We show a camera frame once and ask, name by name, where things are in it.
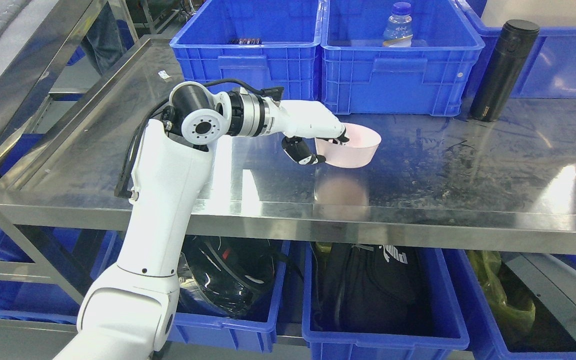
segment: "bottle cap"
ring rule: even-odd
[[[412,5],[409,2],[395,2],[392,5],[392,13],[394,15],[410,15],[412,12]]]

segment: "pink bowl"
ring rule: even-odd
[[[356,123],[343,123],[345,136],[350,139],[343,145],[324,139],[315,139],[317,153],[326,157],[331,166],[354,169],[368,165],[373,159],[382,137],[372,129]]]

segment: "black helmet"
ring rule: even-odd
[[[244,317],[275,282],[267,239],[187,235],[179,259],[179,302],[192,313]]]

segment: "plastic water bottle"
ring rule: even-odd
[[[412,6],[409,2],[395,2],[388,25],[383,32],[383,46],[409,48],[412,45]]]

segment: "floor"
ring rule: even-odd
[[[72,333],[0,328],[0,360],[50,360],[73,337]],[[254,353],[172,342],[162,360],[309,360],[305,346],[275,344],[272,353]],[[455,351],[448,360],[473,360],[467,351]]]

